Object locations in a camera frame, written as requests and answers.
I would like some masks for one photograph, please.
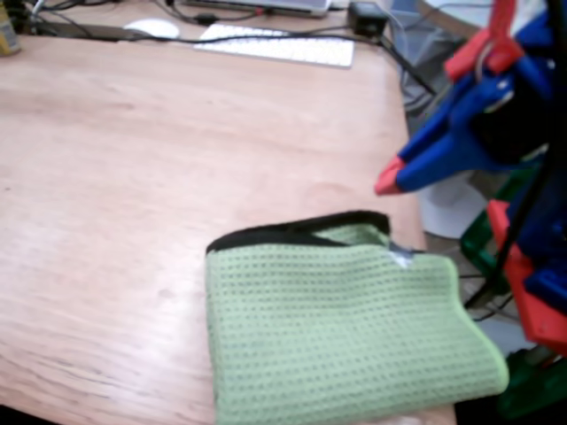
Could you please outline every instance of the laptop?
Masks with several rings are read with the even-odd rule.
[[[275,13],[322,18],[327,14],[331,0],[182,0],[182,4],[201,7],[219,7],[251,11],[258,7]]]

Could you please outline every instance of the computer mouse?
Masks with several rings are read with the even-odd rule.
[[[130,22],[124,29],[134,29],[154,37],[179,38],[180,30],[175,24],[168,20],[159,18],[148,18]]]

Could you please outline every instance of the light green cloth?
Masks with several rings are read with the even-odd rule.
[[[451,260],[392,252],[369,224],[311,232],[347,246],[286,243],[277,228],[206,257],[218,425],[351,423],[505,390]]]

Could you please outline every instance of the black power brick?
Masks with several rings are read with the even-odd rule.
[[[351,2],[346,16],[356,35],[379,37],[389,21],[388,15],[374,2]]]

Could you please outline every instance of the red plastic part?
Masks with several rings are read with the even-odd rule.
[[[445,70],[451,80],[457,81],[472,71],[478,55],[488,42],[492,42],[493,47],[486,58],[486,66],[493,73],[506,71],[524,55],[522,47],[509,34],[515,10],[515,0],[494,2],[488,28],[478,31],[445,63]]]
[[[504,243],[509,227],[506,215],[508,206],[508,203],[502,201],[490,201],[488,204],[488,218],[499,246]],[[532,262],[516,245],[511,249],[504,269],[516,300],[525,337],[567,356],[567,316],[525,290],[524,280],[533,273],[533,267]]]
[[[396,177],[406,163],[400,157],[394,157],[386,166],[384,171],[380,173],[378,181],[374,185],[374,191],[377,195],[398,195],[402,190],[396,184]]]

